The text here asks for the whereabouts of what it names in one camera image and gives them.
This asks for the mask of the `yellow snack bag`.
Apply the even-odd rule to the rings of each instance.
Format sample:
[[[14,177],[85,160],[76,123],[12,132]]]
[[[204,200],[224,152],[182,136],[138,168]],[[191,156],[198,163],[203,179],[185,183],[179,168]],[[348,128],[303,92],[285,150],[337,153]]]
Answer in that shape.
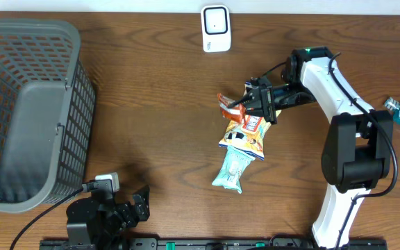
[[[220,147],[229,145],[260,160],[265,159],[264,137],[271,124],[263,117],[255,117],[246,114],[246,122],[239,124],[231,121],[226,127],[223,138],[219,141]]]

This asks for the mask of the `red chocolate bar wrapper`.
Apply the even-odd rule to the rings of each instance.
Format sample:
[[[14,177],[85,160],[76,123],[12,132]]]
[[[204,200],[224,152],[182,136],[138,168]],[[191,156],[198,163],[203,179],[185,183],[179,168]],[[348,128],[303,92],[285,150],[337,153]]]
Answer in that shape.
[[[221,93],[217,95],[217,98],[223,117],[239,124],[246,122],[246,109],[241,103],[229,108],[228,106],[234,103],[234,100],[224,96]]]

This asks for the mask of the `white barcode scanner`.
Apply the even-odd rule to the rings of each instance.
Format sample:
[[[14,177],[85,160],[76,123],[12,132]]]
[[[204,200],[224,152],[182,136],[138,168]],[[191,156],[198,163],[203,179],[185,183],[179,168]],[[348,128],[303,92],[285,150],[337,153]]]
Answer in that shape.
[[[203,51],[225,52],[231,48],[231,19],[225,5],[209,5],[201,9]]]

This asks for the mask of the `gray plastic basket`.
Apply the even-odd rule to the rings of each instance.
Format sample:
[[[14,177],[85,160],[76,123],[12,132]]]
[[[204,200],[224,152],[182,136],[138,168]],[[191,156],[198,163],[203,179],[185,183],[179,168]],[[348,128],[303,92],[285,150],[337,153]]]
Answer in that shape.
[[[59,20],[0,19],[0,213],[80,188],[96,93],[81,38]]]

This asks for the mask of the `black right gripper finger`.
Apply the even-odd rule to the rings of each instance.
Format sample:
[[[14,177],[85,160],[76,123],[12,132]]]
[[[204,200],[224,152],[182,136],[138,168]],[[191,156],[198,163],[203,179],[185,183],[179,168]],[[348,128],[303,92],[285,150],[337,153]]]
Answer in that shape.
[[[264,117],[265,116],[265,108],[263,105],[259,106],[251,106],[251,105],[244,105],[245,113],[247,115],[255,116],[255,117]]]
[[[234,108],[235,106],[242,104],[245,108],[261,108],[262,100],[259,89],[252,89],[246,92],[241,99],[231,102],[227,105],[228,108]]]

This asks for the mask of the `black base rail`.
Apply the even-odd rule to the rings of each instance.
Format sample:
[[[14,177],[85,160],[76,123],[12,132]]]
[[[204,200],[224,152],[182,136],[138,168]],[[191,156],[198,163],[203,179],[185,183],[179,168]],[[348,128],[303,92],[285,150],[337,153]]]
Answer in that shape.
[[[325,249],[318,247],[311,239],[273,237],[270,240],[157,240],[155,238],[131,238],[109,247],[94,244],[71,245],[66,240],[42,240],[40,250],[77,249],[130,249],[130,250],[244,250],[244,249]],[[339,249],[387,250],[385,240],[350,240]]]

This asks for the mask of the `light teal snack packet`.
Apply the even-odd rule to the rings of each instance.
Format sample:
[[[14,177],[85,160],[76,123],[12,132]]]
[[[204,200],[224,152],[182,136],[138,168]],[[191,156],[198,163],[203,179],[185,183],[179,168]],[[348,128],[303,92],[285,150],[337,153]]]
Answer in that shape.
[[[212,185],[222,186],[225,189],[235,190],[242,194],[240,177],[254,160],[253,156],[231,145],[227,146],[223,165]]]

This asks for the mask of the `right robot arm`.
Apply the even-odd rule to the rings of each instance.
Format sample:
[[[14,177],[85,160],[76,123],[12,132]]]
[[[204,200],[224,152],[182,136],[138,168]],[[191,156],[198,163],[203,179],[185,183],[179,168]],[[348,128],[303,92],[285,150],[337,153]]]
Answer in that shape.
[[[227,101],[242,116],[277,123],[276,111],[316,102],[329,129],[321,156],[326,194],[312,225],[317,249],[346,249],[356,213],[366,198],[383,197],[397,182],[392,145],[393,120],[375,110],[349,85],[327,47],[295,49],[281,63],[285,84],[275,87],[266,75],[251,79],[243,97]]]

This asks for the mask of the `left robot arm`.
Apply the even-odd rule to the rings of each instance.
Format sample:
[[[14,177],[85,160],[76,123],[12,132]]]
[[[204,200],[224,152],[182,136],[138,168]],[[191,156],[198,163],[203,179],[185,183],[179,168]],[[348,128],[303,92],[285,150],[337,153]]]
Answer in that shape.
[[[150,217],[150,187],[145,185],[133,194],[134,202],[117,203],[111,184],[88,184],[90,197],[79,199],[66,210],[67,250],[127,250],[129,241],[123,236],[128,228]]]

